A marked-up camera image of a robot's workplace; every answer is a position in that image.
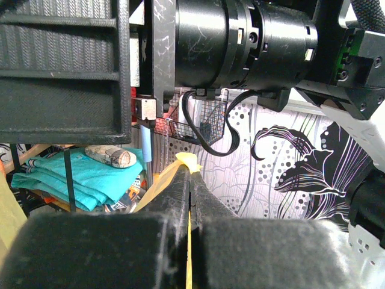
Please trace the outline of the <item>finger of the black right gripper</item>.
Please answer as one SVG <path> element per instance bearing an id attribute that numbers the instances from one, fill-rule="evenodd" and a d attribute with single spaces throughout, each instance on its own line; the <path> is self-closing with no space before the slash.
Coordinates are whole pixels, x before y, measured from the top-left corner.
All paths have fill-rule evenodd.
<path id="1" fill-rule="evenodd" d="M 1 141 L 131 141 L 128 1 L 1 2 Z"/>

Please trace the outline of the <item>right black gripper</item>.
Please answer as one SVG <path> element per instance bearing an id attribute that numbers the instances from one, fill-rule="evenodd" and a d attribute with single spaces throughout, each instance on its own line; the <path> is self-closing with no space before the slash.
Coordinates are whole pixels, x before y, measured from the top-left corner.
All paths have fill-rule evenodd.
<path id="1" fill-rule="evenodd" d="M 137 95 L 161 117 L 176 87 L 211 98 L 246 89 L 279 112 L 318 46 L 310 17 L 265 1 L 145 1 Z"/>

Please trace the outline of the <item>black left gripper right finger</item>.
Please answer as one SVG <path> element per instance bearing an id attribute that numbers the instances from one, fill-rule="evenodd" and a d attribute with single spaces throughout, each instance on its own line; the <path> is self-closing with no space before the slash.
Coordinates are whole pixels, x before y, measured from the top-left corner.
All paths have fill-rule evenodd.
<path id="1" fill-rule="evenodd" d="M 346 233 L 328 220 L 241 218 L 190 177 L 194 288 L 360 288 Z"/>

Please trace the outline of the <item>teal folded cloth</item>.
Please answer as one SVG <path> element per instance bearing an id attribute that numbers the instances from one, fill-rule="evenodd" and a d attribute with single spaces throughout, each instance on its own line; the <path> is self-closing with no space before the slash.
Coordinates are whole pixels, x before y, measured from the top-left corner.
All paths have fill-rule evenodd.
<path id="1" fill-rule="evenodd" d="M 76 188 L 82 193 L 80 203 L 84 211 L 93 211 L 100 205 L 114 205 L 129 190 L 137 176 L 144 169 L 142 150 L 126 148 L 137 157 L 137 162 L 128 168 L 118 169 L 95 161 L 86 156 L 85 160 L 71 159 L 73 180 Z"/>

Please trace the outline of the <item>grey patterned pouch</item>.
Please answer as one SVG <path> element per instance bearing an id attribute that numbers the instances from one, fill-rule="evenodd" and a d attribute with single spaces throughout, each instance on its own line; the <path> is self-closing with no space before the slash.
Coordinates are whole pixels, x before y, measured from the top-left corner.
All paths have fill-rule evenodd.
<path id="1" fill-rule="evenodd" d="M 137 162 L 137 157 L 132 152 L 114 145 L 89 145 L 85 148 L 85 154 L 100 163 L 125 169 Z"/>

